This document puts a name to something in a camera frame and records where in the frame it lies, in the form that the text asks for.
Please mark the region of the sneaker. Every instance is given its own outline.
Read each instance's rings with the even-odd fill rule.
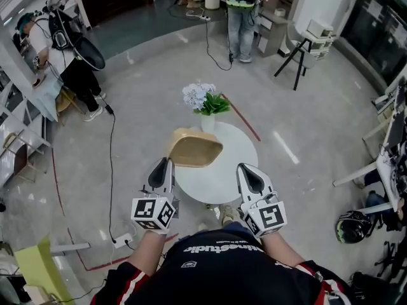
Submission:
[[[250,62],[252,62],[252,57],[248,57],[248,58],[240,57],[239,61],[242,62],[243,64],[249,64]]]
[[[102,100],[102,98],[106,98],[106,93],[102,94],[102,97],[99,96],[95,96],[95,100]]]
[[[201,4],[192,1],[191,3],[188,3],[188,4],[186,5],[186,7],[189,8],[189,9],[199,8],[199,7],[201,7]]]
[[[185,4],[188,4],[188,0],[178,0],[178,6],[184,6]]]
[[[94,118],[96,118],[98,115],[101,115],[103,113],[103,107],[99,106],[99,108],[94,111],[94,112],[88,112],[87,115],[85,115],[85,118],[83,119],[83,121],[85,122],[91,122],[91,120],[93,120]]]
[[[229,205],[221,205],[220,206],[221,209],[221,216],[220,216],[220,221],[222,223],[222,225],[226,222],[226,221],[234,221],[235,220],[235,210],[229,206]]]

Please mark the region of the gray tile floor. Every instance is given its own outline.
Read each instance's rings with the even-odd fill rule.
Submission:
[[[213,56],[227,64],[225,37],[210,38]],[[334,48],[328,57],[300,78],[292,91],[296,64],[278,78],[273,73],[283,63],[279,56],[260,58],[252,64],[233,64],[230,71],[218,69],[206,54],[206,42],[179,43],[161,55],[136,62],[110,77],[102,89],[116,114],[113,137],[112,234],[133,233],[129,208],[139,196],[142,176],[165,155],[172,131],[199,123],[198,116],[183,105],[182,88],[198,79],[214,83],[245,116],[261,138],[258,142],[233,111],[218,116],[252,139],[259,167],[269,174],[284,201],[288,225],[284,238],[306,259],[313,259],[342,278],[351,273],[374,271],[385,240],[397,241],[402,233],[375,231],[356,245],[341,245],[334,232],[340,214],[359,208],[363,195],[353,183],[333,187],[332,181],[367,165],[371,158],[361,137],[377,125],[370,103],[377,95],[359,72]],[[82,122],[75,110],[63,114],[64,127],[52,126],[59,190],[66,216],[62,215],[48,151],[38,158],[48,167],[35,184],[15,179],[5,191],[8,207],[1,224],[4,238],[13,249],[28,247],[50,233],[53,243],[70,243],[69,228],[76,243],[88,241],[91,248],[80,252],[87,270],[127,256],[130,250],[115,250],[109,241],[109,135],[112,117],[104,113]],[[292,150],[288,155],[276,135]],[[380,137],[369,141],[374,151]],[[173,220],[166,244],[192,234],[199,223],[218,227],[214,213],[177,189],[181,199],[180,219]],[[137,228],[135,243],[142,235]],[[87,271],[76,254],[66,257],[84,290],[100,285],[111,267]]]
[[[202,23],[195,17],[186,17],[190,9],[174,6],[175,1],[155,0],[153,6],[140,7],[99,24],[88,36],[103,56],[109,59],[155,37]],[[196,15],[202,12],[201,9],[193,11]],[[205,15],[211,20],[219,20],[224,16],[224,11],[206,10]]]

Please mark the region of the flower vase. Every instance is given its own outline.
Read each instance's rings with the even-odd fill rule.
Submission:
[[[201,129],[203,132],[215,134],[215,114],[201,115]]]

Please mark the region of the yellow board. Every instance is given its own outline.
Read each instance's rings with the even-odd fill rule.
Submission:
[[[28,285],[43,287],[62,301],[72,298],[52,259],[48,235],[37,245],[15,252],[15,258]]]

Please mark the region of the black pants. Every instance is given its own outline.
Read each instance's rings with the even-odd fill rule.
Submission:
[[[99,108],[95,96],[101,92],[99,83],[92,70],[82,61],[74,59],[61,74],[66,88],[72,90],[76,96],[86,104],[89,112],[94,112]]]

